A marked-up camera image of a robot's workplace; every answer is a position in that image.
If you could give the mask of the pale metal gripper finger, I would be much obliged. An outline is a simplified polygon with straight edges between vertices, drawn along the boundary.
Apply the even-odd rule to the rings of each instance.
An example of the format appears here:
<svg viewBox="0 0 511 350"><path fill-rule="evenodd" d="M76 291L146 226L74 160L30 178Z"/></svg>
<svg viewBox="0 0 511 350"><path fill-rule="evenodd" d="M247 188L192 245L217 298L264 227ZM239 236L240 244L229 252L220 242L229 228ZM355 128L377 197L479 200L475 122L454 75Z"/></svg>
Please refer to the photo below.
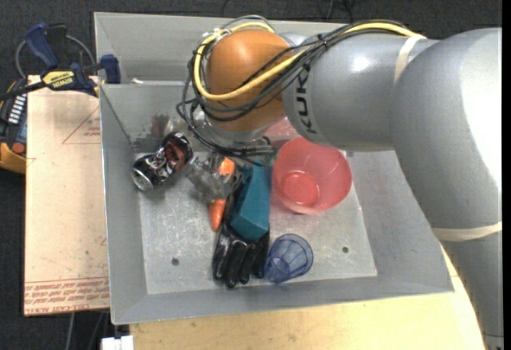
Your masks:
<svg viewBox="0 0 511 350"><path fill-rule="evenodd" d="M227 176L220 178L210 178L198 184L197 189L200 199L206 203L217 199L227 200L240 185L240 178L237 176Z"/></svg>
<svg viewBox="0 0 511 350"><path fill-rule="evenodd" d="M208 154L205 159L197 154L188 163L186 176L191 182L219 181L222 161L223 157L219 154Z"/></svg>

